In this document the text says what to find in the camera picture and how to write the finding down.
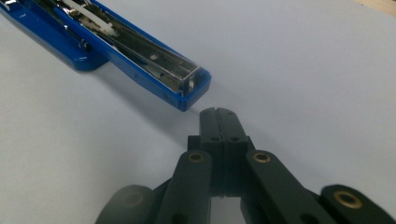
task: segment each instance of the stapler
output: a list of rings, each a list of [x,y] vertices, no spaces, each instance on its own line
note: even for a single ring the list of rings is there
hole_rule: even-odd
[[[94,0],[0,0],[6,17],[78,71],[107,61],[165,102],[186,111],[211,76]]]

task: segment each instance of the white surface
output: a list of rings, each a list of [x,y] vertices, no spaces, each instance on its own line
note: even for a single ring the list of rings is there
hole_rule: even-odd
[[[174,172],[198,114],[236,112],[308,189],[396,217],[396,19],[349,0],[102,0],[213,75],[182,113],[113,64],[80,74],[0,16],[0,223],[93,223],[118,189]],[[212,223],[243,223],[214,200]]]

